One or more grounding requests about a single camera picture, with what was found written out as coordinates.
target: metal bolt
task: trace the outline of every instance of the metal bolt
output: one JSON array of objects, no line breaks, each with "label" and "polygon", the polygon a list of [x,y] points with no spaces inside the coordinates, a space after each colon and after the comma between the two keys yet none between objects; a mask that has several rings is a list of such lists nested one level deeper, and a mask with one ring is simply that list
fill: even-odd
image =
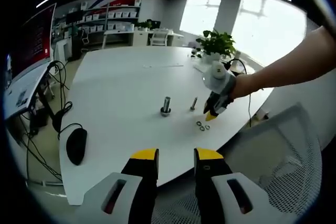
[{"label": "metal bolt", "polygon": [[195,110],[196,102],[197,102],[197,97],[195,97],[194,102],[193,102],[193,104],[190,107],[190,110]]},{"label": "metal bolt", "polygon": [[168,113],[169,110],[169,104],[170,104],[170,97],[166,97],[164,99],[164,104],[163,104],[163,112]]},{"label": "metal bolt", "polygon": [[170,97],[165,97],[163,107],[160,110],[161,115],[164,117],[168,116],[170,112],[172,111],[169,108],[169,104],[170,104]]}]

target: computer screen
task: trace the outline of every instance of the computer screen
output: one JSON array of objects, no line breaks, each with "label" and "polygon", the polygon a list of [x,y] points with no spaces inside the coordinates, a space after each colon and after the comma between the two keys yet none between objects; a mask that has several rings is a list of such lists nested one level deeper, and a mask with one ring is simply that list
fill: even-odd
[{"label": "computer screen", "polygon": [[12,78],[50,57],[50,30],[56,5],[37,13],[17,31],[16,48],[11,53]]},{"label": "computer screen", "polygon": [[66,24],[71,24],[80,21],[83,18],[83,11],[79,10],[77,12],[69,13],[66,17]]}]

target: desk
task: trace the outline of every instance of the desk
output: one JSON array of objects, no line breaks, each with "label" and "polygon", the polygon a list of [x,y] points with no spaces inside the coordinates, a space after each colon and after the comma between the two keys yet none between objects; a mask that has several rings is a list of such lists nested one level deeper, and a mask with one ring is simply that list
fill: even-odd
[{"label": "desk", "polygon": [[[249,98],[244,97],[205,123],[203,106],[210,90],[190,54],[191,48],[145,46],[85,55],[68,94],[73,107],[62,120],[62,128],[76,122],[88,131],[81,165],[72,164],[66,153],[67,138],[76,126],[64,130],[59,145],[62,179],[71,205],[81,205],[85,192],[111,172],[121,172],[138,150],[160,149],[160,186],[194,167],[195,147],[217,150],[248,122]],[[251,115],[271,91],[251,95]],[[171,97],[172,109],[166,118],[160,115],[165,96]],[[195,97],[196,110],[191,112]],[[211,129],[200,131],[197,121]]]},{"label": "desk", "polygon": [[[113,35],[113,34],[129,34],[132,37],[131,45],[132,46],[146,46],[147,45],[147,40],[148,40],[148,35],[153,34],[154,31],[118,31],[118,30],[107,30],[104,32],[104,40],[103,40],[103,45],[101,49],[105,49],[106,45],[106,39],[108,35]],[[182,46],[183,44],[183,35],[181,34],[168,34],[168,39],[167,39],[167,45],[168,46]]]},{"label": "desk", "polygon": [[[5,120],[11,116],[24,113],[29,109],[30,103],[36,93],[42,78],[47,73],[50,61],[40,62],[40,65],[27,72],[24,76],[13,82],[4,92],[4,115]],[[16,105],[21,93],[24,93],[22,100],[26,101]]]}]

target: hand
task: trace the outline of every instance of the hand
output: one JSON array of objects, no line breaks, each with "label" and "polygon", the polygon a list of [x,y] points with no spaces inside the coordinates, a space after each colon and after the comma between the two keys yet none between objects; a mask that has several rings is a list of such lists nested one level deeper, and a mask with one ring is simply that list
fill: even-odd
[{"label": "hand", "polygon": [[253,82],[252,74],[240,74],[236,77],[236,85],[233,88],[230,97],[232,99],[244,97],[257,90],[258,88],[256,86],[256,83]]}]

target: green leaves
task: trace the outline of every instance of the green leaves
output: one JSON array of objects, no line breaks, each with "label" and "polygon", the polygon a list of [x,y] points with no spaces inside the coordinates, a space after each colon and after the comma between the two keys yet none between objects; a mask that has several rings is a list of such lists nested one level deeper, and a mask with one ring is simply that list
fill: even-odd
[{"label": "green leaves", "polygon": [[144,22],[136,22],[136,23],[135,23],[135,26],[136,26],[136,27],[143,27],[143,28],[151,28],[151,27],[152,27],[152,23],[151,23],[151,22],[147,22],[147,21],[144,21]]},{"label": "green leaves", "polygon": [[205,38],[207,38],[210,33],[211,33],[211,31],[209,31],[209,30],[203,31],[203,35],[204,35]]},{"label": "green leaves", "polygon": [[[217,30],[214,31],[203,31],[205,39],[198,38],[196,41],[202,46],[203,51],[210,55],[211,53],[219,53],[224,57],[231,57],[236,49],[233,46],[234,40],[232,36],[228,33],[220,34]],[[196,51],[193,55],[201,58],[200,55],[201,48],[196,48]]]}]

